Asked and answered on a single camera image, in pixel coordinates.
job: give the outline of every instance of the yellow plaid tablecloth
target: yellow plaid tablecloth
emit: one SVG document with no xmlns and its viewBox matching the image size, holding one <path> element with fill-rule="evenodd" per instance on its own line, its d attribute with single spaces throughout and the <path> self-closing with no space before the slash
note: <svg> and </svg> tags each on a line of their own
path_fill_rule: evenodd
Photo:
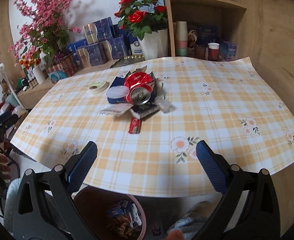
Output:
<svg viewBox="0 0 294 240">
<path fill-rule="evenodd" d="M 94 94 L 95 80 L 110 83 L 147 65 L 163 79 L 176 108 L 158 112 L 128 133 L 131 116 L 114 118 L 106 91 Z M 245 171 L 274 174 L 294 162 L 294 117 L 252 67 L 249 58 L 209 62 L 162 58 L 60 80 L 35 106 L 11 143 L 53 168 L 79 153 L 88 141 L 98 158 L 85 183 L 106 190 L 153 197 L 206 194 L 213 187 L 196 158 L 205 140 L 211 149 Z"/>
</svg>

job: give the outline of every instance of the blue gripper pad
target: blue gripper pad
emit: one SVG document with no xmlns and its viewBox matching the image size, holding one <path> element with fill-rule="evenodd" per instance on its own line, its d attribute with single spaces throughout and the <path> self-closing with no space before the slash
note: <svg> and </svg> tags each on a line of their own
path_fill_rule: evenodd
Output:
<svg viewBox="0 0 294 240">
<path fill-rule="evenodd" d="M 229 167 L 229 164 L 221 155 L 214 154 L 214 152 L 210 149 L 205 141 L 200 141 L 197 143 L 196 155 L 215 191 L 225 195 L 228 189 L 228 174 L 224 172 L 224 170 Z M 222 163 L 223 167 L 220 166 L 218 161 L 221 160 L 218 160 L 218 156 L 220 156 L 226 162 L 227 166 L 225 165 L 225 163 Z"/>
<path fill-rule="evenodd" d="M 77 192 L 80 189 L 86 175 L 97 158 L 97 154 L 97 145 L 90 141 L 79 155 L 71 157 L 77 157 L 78 159 L 66 176 L 66 180 L 69 184 L 67 187 L 68 194 L 71 195 L 73 192 Z"/>
</svg>

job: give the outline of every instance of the pink trash can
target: pink trash can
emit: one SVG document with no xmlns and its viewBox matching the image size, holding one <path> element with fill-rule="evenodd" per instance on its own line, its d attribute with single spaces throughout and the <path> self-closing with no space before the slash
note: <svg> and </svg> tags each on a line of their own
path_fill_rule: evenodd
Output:
<svg viewBox="0 0 294 240">
<path fill-rule="evenodd" d="M 106 191 L 95 187 L 86 187 L 81 190 L 74 202 L 76 207 L 90 229 L 102 240 L 124 240 L 117 236 L 109 228 L 106 228 L 106 210 L 108 206 L 119 200 L 128 200 L 136 204 L 141 213 L 142 230 L 138 237 L 130 240 L 143 240 L 146 234 L 146 215 L 138 200 L 132 195 L 126 195 L 111 191 Z"/>
</svg>

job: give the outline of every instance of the white fan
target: white fan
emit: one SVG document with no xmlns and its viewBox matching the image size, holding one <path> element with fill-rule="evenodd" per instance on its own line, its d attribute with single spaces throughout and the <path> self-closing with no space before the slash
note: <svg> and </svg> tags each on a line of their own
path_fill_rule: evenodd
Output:
<svg viewBox="0 0 294 240">
<path fill-rule="evenodd" d="M 3 79 L 5 80 L 5 82 L 7 83 L 8 87 L 10 88 L 11 90 L 11 93 L 13 94 L 13 96 L 15 97 L 15 99 L 18 101 L 19 105 L 23 106 L 23 104 L 21 103 L 21 101 L 19 100 L 17 94 L 14 92 L 11 84 L 10 84 L 10 81 L 8 80 L 8 77 L 6 76 L 5 74 L 5 65 L 3 63 L 0 64 L 0 85 L 1 85 L 1 82 L 3 81 Z"/>
</svg>

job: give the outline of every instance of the white flower pot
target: white flower pot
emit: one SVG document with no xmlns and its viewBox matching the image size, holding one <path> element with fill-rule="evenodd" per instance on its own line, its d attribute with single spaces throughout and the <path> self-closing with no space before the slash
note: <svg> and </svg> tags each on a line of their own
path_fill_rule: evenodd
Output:
<svg viewBox="0 0 294 240">
<path fill-rule="evenodd" d="M 36 80 L 38 81 L 39 84 L 42 84 L 43 82 L 45 82 L 45 76 L 44 76 L 39 65 L 35 66 L 32 71 L 33 71 L 34 76 L 36 77 Z"/>
<path fill-rule="evenodd" d="M 168 29 L 145 33 L 143 40 L 138 40 L 146 60 L 168 56 Z"/>
</svg>

